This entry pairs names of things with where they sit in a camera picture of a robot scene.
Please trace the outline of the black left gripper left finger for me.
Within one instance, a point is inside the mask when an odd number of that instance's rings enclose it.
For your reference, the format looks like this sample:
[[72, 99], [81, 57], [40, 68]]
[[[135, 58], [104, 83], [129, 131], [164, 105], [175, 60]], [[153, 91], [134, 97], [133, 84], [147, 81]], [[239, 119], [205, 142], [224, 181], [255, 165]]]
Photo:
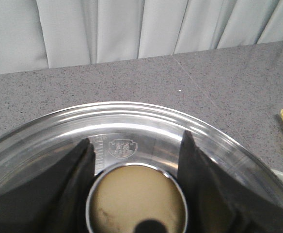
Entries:
[[82, 139], [46, 171], [0, 196], [0, 233], [86, 233], [95, 152]]

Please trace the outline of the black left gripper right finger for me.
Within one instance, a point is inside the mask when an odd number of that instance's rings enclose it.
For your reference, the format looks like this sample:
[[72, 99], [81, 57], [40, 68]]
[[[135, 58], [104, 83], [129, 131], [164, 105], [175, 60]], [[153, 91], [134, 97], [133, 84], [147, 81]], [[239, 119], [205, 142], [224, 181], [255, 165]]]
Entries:
[[213, 162], [184, 131], [177, 180], [188, 206], [189, 233], [283, 233], [283, 208]]

